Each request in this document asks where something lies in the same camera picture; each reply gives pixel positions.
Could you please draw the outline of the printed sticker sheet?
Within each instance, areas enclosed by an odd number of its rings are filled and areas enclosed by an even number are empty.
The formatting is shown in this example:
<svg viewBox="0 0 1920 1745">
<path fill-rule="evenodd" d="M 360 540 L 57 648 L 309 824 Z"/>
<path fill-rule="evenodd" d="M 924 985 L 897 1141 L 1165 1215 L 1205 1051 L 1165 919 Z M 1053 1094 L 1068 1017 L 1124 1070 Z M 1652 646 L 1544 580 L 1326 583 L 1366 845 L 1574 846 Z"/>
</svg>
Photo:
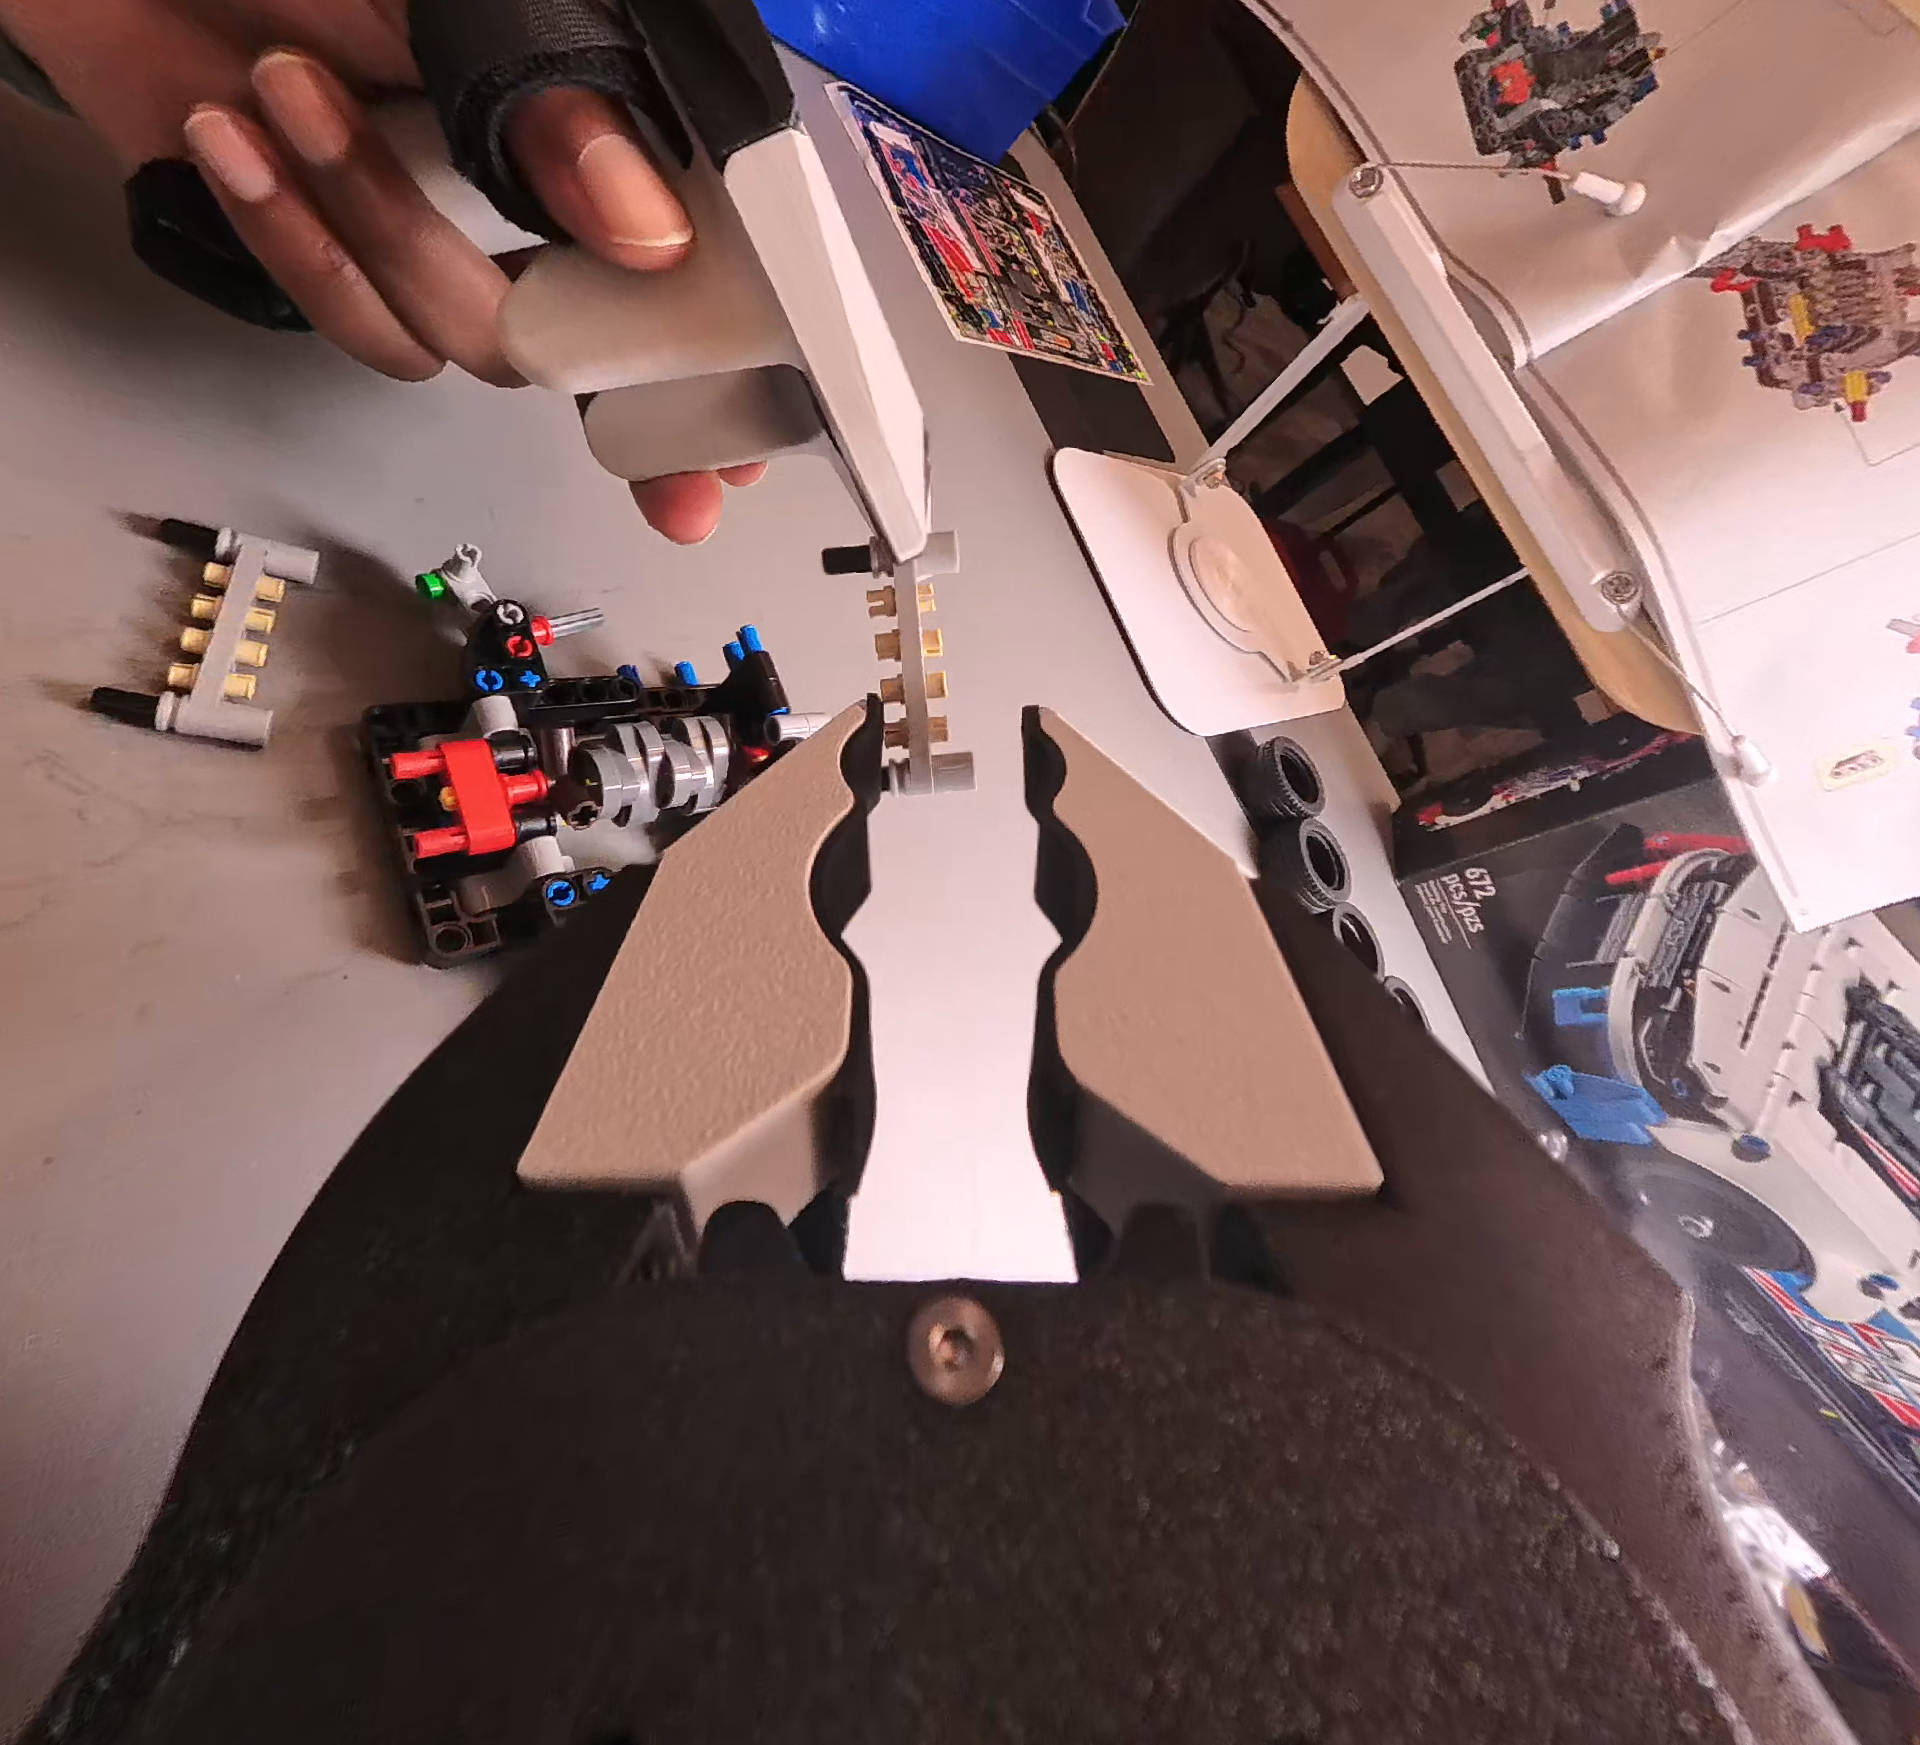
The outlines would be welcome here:
<svg viewBox="0 0 1920 1745">
<path fill-rule="evenodd" d="M 954 339 L 1145 385 L 1148 370 L 1041 189 L 853 82 L 823 90 Z"/>
</svg>

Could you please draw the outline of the lego car chassis assembly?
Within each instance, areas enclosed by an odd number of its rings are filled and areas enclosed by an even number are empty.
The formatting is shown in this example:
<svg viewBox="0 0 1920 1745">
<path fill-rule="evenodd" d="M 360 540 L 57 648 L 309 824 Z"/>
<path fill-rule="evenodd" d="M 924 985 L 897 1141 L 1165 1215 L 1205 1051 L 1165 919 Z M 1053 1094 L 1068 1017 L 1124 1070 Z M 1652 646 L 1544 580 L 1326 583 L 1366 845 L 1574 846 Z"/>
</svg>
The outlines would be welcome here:
<svg viewBox="0 0 1920 1745">
<path fill-rule="evenodd" d="M 606 842 L 673 842 L 827 724 L 791 706 L 752 626 L 725 643 L 715 683 L 687 660 L 659 678 L 629 660 L 562 675 L 556 643 L 600 629 L 600 608 L 499 595 L 467 540 L 413 585 L 462 616 L 457 692 L 371 704 L 360 749 L 429 966 L 561 928 L 632 868 Z"/>
</svg>

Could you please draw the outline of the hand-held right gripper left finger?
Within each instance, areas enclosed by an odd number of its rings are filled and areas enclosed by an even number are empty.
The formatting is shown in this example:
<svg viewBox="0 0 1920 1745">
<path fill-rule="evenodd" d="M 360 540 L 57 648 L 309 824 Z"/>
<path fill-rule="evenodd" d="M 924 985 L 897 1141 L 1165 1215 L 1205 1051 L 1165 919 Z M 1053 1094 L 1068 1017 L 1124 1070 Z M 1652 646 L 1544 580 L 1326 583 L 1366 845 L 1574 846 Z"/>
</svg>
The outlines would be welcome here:
<svg viewBox="0 0 1920 1745">
<path fill-rule="evenodd" d="M 876 1122 L 866 968 L 876 697 L 773 758 L 654 875 L 517 1159 L 544 1192 L 651 1196 L 697 1245 L 763 1204 L 843 1273 Z"/>
</svg>

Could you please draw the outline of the clear plastic bag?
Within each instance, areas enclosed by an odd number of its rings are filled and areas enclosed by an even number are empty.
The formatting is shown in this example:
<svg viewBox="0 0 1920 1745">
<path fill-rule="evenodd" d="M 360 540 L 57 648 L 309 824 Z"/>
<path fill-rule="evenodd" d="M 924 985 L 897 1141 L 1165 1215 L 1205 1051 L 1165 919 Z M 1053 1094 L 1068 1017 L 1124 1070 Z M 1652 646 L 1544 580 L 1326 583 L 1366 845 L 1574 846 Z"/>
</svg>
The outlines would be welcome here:
<svg viewBox="0 0 1920 1745">
<path fill-rule="evenodd" d="M 1880 1647 L 1808 1536 L 1765 1498 L 1746 1460 L 1713 1469 L 1721 1524 L 1800 1651 L 1831 1677 L 1880 1682 Z"/>
</svg>

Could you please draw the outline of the grey lego beam frame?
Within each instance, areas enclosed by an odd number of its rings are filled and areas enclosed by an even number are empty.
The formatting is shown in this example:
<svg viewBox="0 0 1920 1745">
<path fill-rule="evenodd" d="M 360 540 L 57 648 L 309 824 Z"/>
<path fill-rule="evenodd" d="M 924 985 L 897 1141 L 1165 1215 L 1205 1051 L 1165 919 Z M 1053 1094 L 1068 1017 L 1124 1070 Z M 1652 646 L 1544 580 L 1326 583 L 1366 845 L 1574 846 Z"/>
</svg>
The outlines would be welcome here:
<svg viewBox="0 0 1920 1745">
<path fill-rule="evenodd" d="M 899 798 L 941 798 L 974 788 L 973 752 L 947 730 L 947 666 L 937 624 L 936 580 L 960 567 L 953 530 L 927 534 L 919 557 L 897 560 L 880 535 L 824 549 L 827 578 L 857 578 L 866 590 L 882 678 L 883 785 Z"/>
<path fill-rule="evenodd" d="M 275 715 L 259 701 L 259 675 L 291 590 L 320 573 L 313 549 L 191 518 L 153 518 L 151 535 L 196 560 L 199 585 L 179 626 L 156 692 L 112 686 L 90 690 L 86 706 L 107 721 L 205 744 L 265 749 Z"/>
</svg>

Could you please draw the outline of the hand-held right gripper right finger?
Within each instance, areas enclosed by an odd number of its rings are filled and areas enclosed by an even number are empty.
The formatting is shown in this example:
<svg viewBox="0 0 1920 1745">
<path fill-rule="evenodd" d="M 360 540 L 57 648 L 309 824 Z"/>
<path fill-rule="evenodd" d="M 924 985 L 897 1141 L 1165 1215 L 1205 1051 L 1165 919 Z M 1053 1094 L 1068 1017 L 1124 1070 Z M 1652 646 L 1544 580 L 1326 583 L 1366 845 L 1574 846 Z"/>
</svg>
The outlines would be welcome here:
<svg viewBox="0 0 1920 1745">
<path fill-rule="evenodd" d="M 1384 1173 L 1248 873 L 1045 704 L 1023 710 L 1036 908 L 1025 1125 L 1095 1277 L 1139 1214 L 1200 1253 L 1268 1204 L 1379 1195 Z"/>
</svg>

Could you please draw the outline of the lego car set box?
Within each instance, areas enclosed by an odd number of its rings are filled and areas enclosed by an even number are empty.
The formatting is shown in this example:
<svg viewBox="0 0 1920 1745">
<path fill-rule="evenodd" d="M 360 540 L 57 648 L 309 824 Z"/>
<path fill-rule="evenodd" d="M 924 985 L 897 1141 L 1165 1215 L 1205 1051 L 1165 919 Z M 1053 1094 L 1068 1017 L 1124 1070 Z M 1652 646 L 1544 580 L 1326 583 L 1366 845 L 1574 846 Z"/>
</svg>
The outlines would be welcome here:
<svg viewBox="0 0 1920 1745">
<path fill-rule="evenodd" d="M 1915 951 L 1797 930 L 1691 746 L 1401 830 L 1495 1094 L 1702 1318 L 1915 1496 Z"/>
</svg>

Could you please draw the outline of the lego instruction booklet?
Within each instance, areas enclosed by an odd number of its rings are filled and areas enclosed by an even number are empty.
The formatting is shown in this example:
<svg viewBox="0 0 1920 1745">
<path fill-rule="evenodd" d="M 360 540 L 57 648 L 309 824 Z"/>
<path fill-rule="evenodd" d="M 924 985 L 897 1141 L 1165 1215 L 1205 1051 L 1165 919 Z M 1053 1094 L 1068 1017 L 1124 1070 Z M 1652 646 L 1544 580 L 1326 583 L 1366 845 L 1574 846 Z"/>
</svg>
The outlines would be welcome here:
<svg viewBox="0 0 1920 1745">
<path fill-rule="evenodd" d="M 1243 0 L 1331 207 L 1596 631 L 1655 637 L 1787 917 L 1915 899 L 1915 0 Z"/>
</svg>

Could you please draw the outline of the blue plastic bin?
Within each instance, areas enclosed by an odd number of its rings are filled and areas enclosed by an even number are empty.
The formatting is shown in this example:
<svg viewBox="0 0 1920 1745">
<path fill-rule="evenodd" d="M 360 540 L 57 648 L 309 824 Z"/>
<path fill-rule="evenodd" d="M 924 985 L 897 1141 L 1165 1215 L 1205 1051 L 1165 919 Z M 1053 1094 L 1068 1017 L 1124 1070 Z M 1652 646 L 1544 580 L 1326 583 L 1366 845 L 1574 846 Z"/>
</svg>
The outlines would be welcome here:
<svg viewBox="0 0 1920 1745">
<path fill-rule="evenodd" d="M 1116 0 L 753 0 L 773 39 L 998 161 L 1124 27 Z"/>
</svg>

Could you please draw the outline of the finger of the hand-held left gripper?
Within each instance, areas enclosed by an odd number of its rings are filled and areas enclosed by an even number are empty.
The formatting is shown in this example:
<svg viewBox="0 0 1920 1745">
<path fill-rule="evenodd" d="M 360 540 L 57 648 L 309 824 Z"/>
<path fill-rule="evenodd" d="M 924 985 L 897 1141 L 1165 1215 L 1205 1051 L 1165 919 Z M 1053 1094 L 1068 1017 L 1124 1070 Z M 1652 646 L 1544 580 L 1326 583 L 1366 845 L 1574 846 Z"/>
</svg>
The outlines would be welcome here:
<svg viewBox="0 0 1920 1745">
<path fill-rule="evenodd" d="M 931 534 L 927 425 L 894 327 L 800 124 L 731 152 L 723 184 L 804 358 L 846 484 L 887 556 Z"/>
</svg>

